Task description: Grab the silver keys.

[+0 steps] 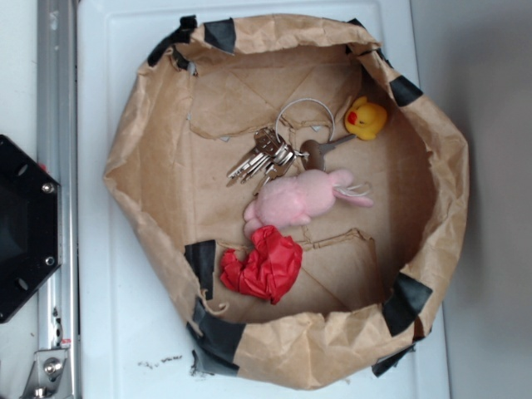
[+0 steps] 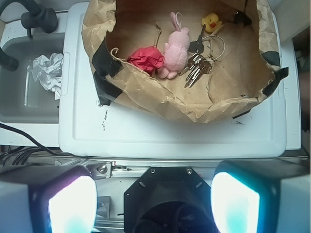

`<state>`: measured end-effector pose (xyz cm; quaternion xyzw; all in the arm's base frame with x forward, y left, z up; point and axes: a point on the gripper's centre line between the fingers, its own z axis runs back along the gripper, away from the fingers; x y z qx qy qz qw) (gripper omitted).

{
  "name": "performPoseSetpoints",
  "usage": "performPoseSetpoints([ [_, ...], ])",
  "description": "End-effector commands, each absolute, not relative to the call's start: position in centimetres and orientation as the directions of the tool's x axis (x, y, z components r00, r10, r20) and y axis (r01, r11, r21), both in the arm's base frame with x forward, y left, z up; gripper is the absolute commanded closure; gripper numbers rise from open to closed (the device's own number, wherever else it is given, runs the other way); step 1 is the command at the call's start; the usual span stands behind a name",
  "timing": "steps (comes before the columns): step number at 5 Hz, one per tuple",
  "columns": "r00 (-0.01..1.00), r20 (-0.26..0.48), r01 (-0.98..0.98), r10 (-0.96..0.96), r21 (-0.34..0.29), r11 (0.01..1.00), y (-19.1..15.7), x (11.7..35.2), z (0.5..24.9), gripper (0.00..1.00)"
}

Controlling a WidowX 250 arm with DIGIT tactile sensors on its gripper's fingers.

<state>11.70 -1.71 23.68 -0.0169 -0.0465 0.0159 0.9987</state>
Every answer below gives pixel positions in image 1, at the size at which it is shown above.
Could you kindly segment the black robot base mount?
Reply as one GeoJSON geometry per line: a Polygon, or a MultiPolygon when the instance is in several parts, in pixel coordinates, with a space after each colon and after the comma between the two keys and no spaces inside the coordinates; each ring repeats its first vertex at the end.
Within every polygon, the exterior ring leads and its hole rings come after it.
{"type": "Polygon", "coordinates": [[[1,323],[57,270],[60,185],[1,136],[1,323]]]}

